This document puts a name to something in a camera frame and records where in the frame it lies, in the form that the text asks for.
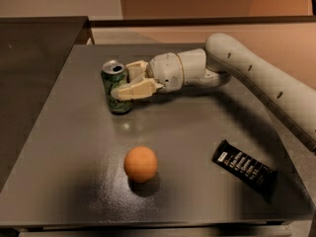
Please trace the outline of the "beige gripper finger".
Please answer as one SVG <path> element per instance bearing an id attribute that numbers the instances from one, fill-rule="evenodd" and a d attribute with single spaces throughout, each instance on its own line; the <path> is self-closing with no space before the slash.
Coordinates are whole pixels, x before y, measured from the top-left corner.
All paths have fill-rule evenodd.
<path id="1" fill-rule="evenodd" d="M 128 63 L 126 69 L 128 71 L 129 82 L 140 82 L 147 77 L 147 65 L 148 63 L 144 60 L 138 60 Z"/>
<path id="2" fill-rule="evenodd" d="M 120 101 L 145 99 L 154 95 L 164 85 L 153 78 L 121 85 L 111 90 L 111 96 Z"/>

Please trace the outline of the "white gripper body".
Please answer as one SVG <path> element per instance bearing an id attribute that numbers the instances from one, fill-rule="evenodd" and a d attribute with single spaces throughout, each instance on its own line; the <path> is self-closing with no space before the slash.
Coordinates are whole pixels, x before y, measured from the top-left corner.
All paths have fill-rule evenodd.
<path id="1" fill-rule="evenodd" d="M 184 72 L 180 57 L 175 53 L 165 53 L 153 57 L 149 61 L 150 76 L 163 87 L 161 91 L 170 93 L 183 87 Z"/>

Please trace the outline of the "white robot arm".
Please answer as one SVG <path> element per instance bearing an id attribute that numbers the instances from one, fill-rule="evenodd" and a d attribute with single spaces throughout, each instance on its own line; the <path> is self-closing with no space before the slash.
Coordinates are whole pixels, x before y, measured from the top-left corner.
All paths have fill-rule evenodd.
<path id="1" fill-rule="evenodd" d="M 126 66 L 128 79 L 110 91 L 120 101 L 170 93 L 185 86 L 218 87 L 234 77 L 245 85 L 310 151 L 316 150 L 316 91 L 263 60 L 227 34 L 203 48 L 164 53 Z"/>

